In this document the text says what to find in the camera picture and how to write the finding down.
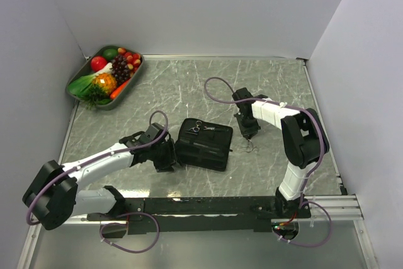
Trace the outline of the orange carrot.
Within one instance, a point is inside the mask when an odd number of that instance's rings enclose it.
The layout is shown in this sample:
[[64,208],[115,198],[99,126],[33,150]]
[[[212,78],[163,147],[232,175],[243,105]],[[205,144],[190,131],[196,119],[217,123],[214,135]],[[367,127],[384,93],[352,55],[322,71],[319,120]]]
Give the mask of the orange carrot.
[[127,86],[127,84],[130,82],[130,79],[128,79],[127,81],[125,81],[123,84],[121,84],[119,87],[117,87],[116,90],[114,90],[112,92],[112,94],[110,95],[110,99],[111,100],[115,100],[119,94],[125,89],[125,87]]

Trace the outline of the silver scissors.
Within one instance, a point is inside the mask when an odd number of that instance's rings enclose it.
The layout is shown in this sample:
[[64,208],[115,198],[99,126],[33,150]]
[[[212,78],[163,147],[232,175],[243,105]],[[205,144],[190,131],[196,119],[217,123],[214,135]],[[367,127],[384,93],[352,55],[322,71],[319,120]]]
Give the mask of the silver scissors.
[[208,126],[208,125],[205,125],[201,120],[197,120],[195,122],[195,125],[193,127],[189,128],[187,131],[190,133],[193,133],[193,134],[198,134],[202,130],[217,131],[218,129],[219,129],[219,127]]
[[242,152],[245,153],[257,153],[259,152],[259,147],[256,146],[251,139],[246,139],[246,145],[241,148]]

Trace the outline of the aluminium frame rail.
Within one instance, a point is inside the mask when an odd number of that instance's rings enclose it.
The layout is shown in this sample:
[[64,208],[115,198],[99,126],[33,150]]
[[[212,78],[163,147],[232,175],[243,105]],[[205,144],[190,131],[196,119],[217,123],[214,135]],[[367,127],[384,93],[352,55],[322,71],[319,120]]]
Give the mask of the aluminium frame rail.
[[[32,213],[44,228],[52,230],[76,216],[92,213],[113,215],[121,211],[127,198],[132,197],[123,197],[109,190],[83,191],[77,197],[50,198],[45,203],[40,202]],[[335,219],[360,219],[362,216],[357,198],[349,195],[306,196],[299,208],[304,206],[309,207],[311,217],[321,216],[321,210],[326,210]]]

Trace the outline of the green lime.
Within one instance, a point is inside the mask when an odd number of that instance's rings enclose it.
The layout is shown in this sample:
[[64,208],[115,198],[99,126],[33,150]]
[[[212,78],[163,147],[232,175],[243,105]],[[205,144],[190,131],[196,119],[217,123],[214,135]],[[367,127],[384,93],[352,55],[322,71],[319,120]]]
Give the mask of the green lime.
[[113,60],[116,56],[118,55],[118,50],[117,49],[105,49],[102,53],[102,57],[106,59],[107,61]]

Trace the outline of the grey fruit tray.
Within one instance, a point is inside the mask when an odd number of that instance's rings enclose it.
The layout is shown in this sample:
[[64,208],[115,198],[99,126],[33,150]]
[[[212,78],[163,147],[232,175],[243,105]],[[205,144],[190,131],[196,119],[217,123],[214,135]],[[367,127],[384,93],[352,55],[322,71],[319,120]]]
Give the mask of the grey fruit tray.
[[137,84],[145,69],[144,57],[125,47],[99,49],[67,83],[67,94],[88,108],[116,108]]

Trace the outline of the black zipper tool case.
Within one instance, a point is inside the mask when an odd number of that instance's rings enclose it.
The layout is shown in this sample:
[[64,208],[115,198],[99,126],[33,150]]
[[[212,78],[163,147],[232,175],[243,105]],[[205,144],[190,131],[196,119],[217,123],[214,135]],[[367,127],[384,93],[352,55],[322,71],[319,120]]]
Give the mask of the black zipper tool case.
[[181,124],[175,150],[182,165],[197,166],[214,171],[226,170],[233,128],[202,121],[205,125],[219,127],[217,131],[202,130],[193,134],[187,130],[195,125],[197,118],[186,118]]

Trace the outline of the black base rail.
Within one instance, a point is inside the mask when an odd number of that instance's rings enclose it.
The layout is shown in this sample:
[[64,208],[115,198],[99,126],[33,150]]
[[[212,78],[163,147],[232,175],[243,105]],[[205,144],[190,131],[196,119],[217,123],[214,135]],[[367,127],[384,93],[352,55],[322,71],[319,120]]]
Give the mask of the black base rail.
[[127,198],[125,206],[113,215],[92,213],[90,222],[128,223],[128,233],[155,231],[153,216],[161,232],[237,231],[271,232],[272,223],[291,219],[309,219],[308,206],[299,201],[283,202],[274,196],[254,197],[180,197]]

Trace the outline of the orange pineapple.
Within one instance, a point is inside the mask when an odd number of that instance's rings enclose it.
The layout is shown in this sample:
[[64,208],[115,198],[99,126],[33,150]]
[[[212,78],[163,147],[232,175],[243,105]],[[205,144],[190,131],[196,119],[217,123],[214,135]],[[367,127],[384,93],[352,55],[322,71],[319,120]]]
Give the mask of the orange pineapple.
[[116,79],[111,74],[102,73],[95,77],[80,99],[86,102],[88,108],[105,105],[111,101],[110,95],[117,87]]

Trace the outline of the green bok choy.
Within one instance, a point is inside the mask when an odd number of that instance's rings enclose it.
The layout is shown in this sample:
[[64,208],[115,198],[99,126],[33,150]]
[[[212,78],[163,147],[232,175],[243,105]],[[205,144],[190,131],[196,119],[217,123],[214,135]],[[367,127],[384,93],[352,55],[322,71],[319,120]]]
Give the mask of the green bok choy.
[[87,90],[92,81],[95,79],[96,76],[99,76],[102,73],[110,74],[112,70],[112,63],[107,63],[101,70],[98,72],[93,72],[92,74],[88,74],[85,76],[81,76],[78,79],[74,80],[70,84],[67,85],[67,92],[81,98],[84,95],[85,90]]

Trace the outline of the dark purple grapes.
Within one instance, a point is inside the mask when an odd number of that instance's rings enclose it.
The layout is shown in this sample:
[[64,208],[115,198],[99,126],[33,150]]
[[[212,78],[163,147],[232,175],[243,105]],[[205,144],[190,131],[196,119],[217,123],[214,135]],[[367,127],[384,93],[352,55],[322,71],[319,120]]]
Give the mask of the dark purple grapes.
[[122,85],[132,77],[132,70],[123,55],[117,55],[112,61],[111,75],[116,79],[117,85]]

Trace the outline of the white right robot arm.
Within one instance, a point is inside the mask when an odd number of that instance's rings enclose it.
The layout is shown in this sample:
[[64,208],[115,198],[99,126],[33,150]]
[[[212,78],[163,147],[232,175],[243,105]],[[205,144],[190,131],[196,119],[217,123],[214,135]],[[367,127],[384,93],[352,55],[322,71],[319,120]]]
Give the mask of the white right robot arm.
[[253,97],[246,88],[233,92],[232,99],[239,109],[235,117],[245,139],[258,133],[260,120],[282,132],[288,165],[283,181],[276,189],[275,210],[281,217],[290,217],[304,201],[309,177],[329,152],[329,142],[319,116],[312,108],[298,109],[264,96]]

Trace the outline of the red apple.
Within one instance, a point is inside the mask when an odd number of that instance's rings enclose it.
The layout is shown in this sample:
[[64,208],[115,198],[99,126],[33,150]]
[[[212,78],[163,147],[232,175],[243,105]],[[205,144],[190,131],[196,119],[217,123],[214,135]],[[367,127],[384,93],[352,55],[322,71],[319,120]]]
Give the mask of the red apple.
[[98,72],[102,70],[108,61],[102,56],[95,56],[91,59],[90,67],[93,72]]

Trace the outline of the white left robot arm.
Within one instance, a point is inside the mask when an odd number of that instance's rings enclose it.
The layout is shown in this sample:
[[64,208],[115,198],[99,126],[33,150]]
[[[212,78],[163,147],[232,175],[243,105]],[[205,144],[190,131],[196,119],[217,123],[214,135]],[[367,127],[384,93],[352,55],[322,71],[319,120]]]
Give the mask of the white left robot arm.
[[87,190],[95,181],[121,169],[150,161],[156,171],[172,172],[178,162],[174,141],[160,124],[121,138],[108,149],[70,163],[46,162],[23,195],[28,216],[46,230],[77,215],[101,214],[119,219],[127,210],[125,197],[113,186]]

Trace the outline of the red yellow cherries bunch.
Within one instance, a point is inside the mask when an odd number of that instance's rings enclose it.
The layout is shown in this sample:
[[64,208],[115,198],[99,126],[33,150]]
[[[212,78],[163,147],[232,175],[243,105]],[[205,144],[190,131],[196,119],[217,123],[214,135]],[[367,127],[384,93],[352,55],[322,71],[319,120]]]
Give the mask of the red yellow cherries bunch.
[[142,63],[142,56],[139,53],[131,52],[126,50],[123,47],[118,47],[118,54],[121,55],[128,64],[134,66],[134,68],[138,68]]

